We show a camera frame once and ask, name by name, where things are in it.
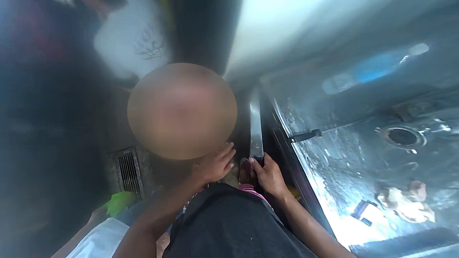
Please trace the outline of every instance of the black shirt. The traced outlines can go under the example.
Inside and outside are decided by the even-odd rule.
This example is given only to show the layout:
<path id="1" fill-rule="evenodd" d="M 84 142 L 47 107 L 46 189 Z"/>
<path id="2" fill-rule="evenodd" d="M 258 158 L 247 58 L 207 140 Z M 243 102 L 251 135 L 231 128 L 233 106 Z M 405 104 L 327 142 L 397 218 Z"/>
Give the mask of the black shirt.
<path id="1" fill-rule="evenodd" d="M 174 223 L 163 257 L 316 256 L 259 197 L 215 184 L 196 195 Z"/>

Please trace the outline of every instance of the green object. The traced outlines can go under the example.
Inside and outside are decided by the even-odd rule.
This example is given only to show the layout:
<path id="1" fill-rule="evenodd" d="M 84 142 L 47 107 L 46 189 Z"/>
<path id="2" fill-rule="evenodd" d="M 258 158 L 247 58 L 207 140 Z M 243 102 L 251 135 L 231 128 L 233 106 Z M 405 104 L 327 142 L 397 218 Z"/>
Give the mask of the green object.
<path id="1" fill-rule="evenodd" d="M 135 193 L 133 192 L 120 192 L 112 195 L 112 198 L 104 204 L 107 207 L 107 214 L 114 218 L 125 208 L 135 203 Z"/>

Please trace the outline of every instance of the stainless steel counter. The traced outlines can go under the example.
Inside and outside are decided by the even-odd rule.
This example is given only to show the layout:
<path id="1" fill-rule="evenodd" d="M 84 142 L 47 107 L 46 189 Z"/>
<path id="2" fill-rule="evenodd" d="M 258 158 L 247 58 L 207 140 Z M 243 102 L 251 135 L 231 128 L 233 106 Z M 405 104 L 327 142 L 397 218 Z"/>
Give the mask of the stainless steel counter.
<path id="1" fill-rule="evenodd" d="M 286 132 L 305 125 L 292 112 L 277 114 Z M 445 227 L 459 233 L 459 138 L 432 140 L 428 148 L 410 150 L 390 146 L 378 130 L 397 121 L 372 117 L 291 143 L 338 241 L 360 246 Z M 351 216 L 361 200 L 378 203 L 381 187 L 407 190 L 412 180 L 427 184 L 427 202 L 437 221 L 414 224 L 383 211 L 385 219 L 371 226 Z"/>
<path id="2" fill-rule="evenodd" d="M 404 40 L 365 35 L 327 56 L 261 77 L 288 136 L 313 129 L 323 132 L 321 137 L 289 144 L 333 233 L 352 250 L 439 228 L 453 238 L 459 234 L 459 52 L 453 44 L 459 35 L 457 25 L 456 15 L 440 12 L 398 30 L 395 35 L 404 35 Z M 349 82 L 352 86 L 339 92 L 325 89 L 328 78 L 339 83 L 338 77 L 345 73 L 367 72 L 370 65 L 362 60 L 374 61 L 381 51 L 419 42 L 426 42 L 429 50 L 400 70 L 356 85 Z M 385 44 L 386 48 L 361 51 Z M 389 140 L 387 133 L 393 128 L 406 130 L 416 143 Z M 408 222 L 384 209 L 376 198 L 386 187 L 407 191 L 414 180 L 426 184 L 426 203 L 435 222 Z M 361 201 L 375 203 L 384 217 L 371 226 L 352 217 Z M 409 249 L 403 241 L 398 243 Z M 432 248 L 444 251 L 446 245 L 435 243 Z M 418 253 L 417 257 L 428 255 Z M 436 255 L 451 257 L 447 252 Z"/>

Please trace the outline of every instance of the hand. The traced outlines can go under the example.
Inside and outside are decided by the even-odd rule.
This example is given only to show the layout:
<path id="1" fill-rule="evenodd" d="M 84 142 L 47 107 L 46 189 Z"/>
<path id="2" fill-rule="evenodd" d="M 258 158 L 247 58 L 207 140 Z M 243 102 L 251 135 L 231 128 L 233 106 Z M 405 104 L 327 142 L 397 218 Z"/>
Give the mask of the hand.
<path id="1" fill-rule="evenodd" d="M 107 214 L 107 207 L 102 206 L 99 207 L 97 210 L 93 211 L 91 214 L 91 218 L 89 218 L 89 221 L 87 224 L 100 224 L 104 222 L 108 218 Z"/>
<path id="2" fill-rule="evenodd" d="M 222 179 L 234 166 L 230 163 L 236 153 L 233 145 L 232 142 L 226 142 L 217 151 L 205 156 L 199 165 L 193 165 L 191 175 L 202 185 Z"/>
<path id="3" fill-rule="evenodd" d="M 280 172 L 277 163 L 265 152 L 264 167 L 261 167 L 254 158 L 249 158 L 250 165 L 257 173 L 258 182 L 265 191 L 272 194 L 275 198 L 280 198 L 287 193 L 287 186 Z"/>

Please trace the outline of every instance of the floor drain grate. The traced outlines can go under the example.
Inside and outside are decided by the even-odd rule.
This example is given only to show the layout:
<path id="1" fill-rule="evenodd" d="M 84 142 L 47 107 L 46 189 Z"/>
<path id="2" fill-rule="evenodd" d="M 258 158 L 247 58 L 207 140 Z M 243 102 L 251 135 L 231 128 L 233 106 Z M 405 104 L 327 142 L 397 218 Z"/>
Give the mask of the floor drain grate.
<path id="1" fill-rule="evenodd" d="M 133 192 L 137 201 L 142 200 L 145 195 L 135 148 L 126 149 L 117 155 L 116 168 L 121 190 Z"/>

